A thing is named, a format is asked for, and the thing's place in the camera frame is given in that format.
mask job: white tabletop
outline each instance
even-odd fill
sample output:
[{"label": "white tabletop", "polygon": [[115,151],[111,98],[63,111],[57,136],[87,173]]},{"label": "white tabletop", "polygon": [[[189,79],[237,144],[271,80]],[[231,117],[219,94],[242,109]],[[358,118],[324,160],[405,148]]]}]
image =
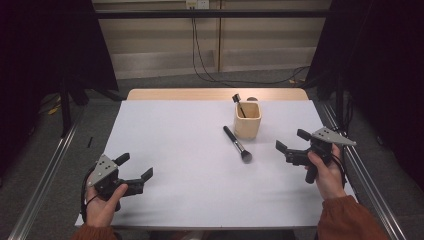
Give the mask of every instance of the white tabletop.
[{"label": "white tabletop", "polygon": [[[129,152],[122,179],[153,177],[142,195],[125,197],[112,225],[144,229],[270,229],[316,226],[322,199],[305,182],[302,166],[285,162],[279,140],[304,150],[309,142],[297,129],[322,127],[312,101],[260,101],[256,139],[244,141],[252,153],[242,162],[222,127],[233,129],[229,101],[126,101],[107,143],[114,159]],[[349,184],[346,192],[353,194]],[[81,225],[79,218],[76,225]]]}]

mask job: brown sleeve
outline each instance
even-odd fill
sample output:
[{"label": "brown sleeve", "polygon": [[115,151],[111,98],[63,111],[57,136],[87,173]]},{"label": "brown sleeve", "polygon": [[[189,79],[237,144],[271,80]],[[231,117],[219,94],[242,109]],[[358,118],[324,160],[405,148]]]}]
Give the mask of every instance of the brown sleeve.
[{"label": "brown sleeve", "polygon": [[319,239],[388,239],[371,213],[352,196],[325,200],[322,206]]},{"label": "brown sleeve", "polygon": [[86,224],[82,225],[77,232],[74,233],[71,240],[117,240],[113,234],[112,227],[90,227]]}]

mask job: brush handle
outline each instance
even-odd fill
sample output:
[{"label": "brush handle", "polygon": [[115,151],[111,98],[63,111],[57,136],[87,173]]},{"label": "brush handle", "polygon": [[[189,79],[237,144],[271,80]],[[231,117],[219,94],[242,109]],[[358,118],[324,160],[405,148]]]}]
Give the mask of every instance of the brush handle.
[{"label": "brush handle", "polygon": [[237,141],[237,138],[233,135],[233,133],[230,131],[230,129],[227,126],[224,126],[224,131],[227,134],[227,136],[231,139],[232,142]]}]

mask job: hand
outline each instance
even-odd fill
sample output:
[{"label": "hand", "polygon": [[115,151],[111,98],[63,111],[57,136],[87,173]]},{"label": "hand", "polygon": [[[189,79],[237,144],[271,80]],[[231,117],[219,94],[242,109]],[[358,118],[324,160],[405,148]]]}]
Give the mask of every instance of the hand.
[{"label": "hand", "polygon": [[[340,149],[334,144],[332,146],[332,153],[340,159]],[[308,158],[318,169],[315,181],[321,197],[327,200],[346,196],[340,170],[337,165],[333,161],[330,161],[328,166],[326,166],[322,159],[312,151],[308,153]]]},{"label": "hand", "polygon": [[121,184],[108,201],[99,198],[94,187],[87,189],[86,199],[94,199],[87,205],[87,225],[91,227],[108,227],[112,223],[115,207],[119,199],[124,196],[128,189],[127,184]]}]

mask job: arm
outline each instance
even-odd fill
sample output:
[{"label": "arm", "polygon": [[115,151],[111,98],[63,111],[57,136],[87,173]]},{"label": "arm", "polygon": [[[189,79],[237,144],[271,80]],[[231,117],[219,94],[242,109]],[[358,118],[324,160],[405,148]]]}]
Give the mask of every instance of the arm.
[{"label": "arm", "polygon": [[94,187],[87,189],[87,222],[72,236],[72,240],[116,240],[113,228],[110,226],[115,207],[119,199],[128,189],[127,184],[119,186],[109,201],[97,197]]},{"label": "arm", "polygon": [[[340,156],[336,145],[332,151]],[[309,152],[308,157],[318,169],[316,183],[324,199],[318,223],[319,239],[387,239],[371,213],[352,196],[346,195],[337,165],[331,162],[326,166],[313,152]]]}]

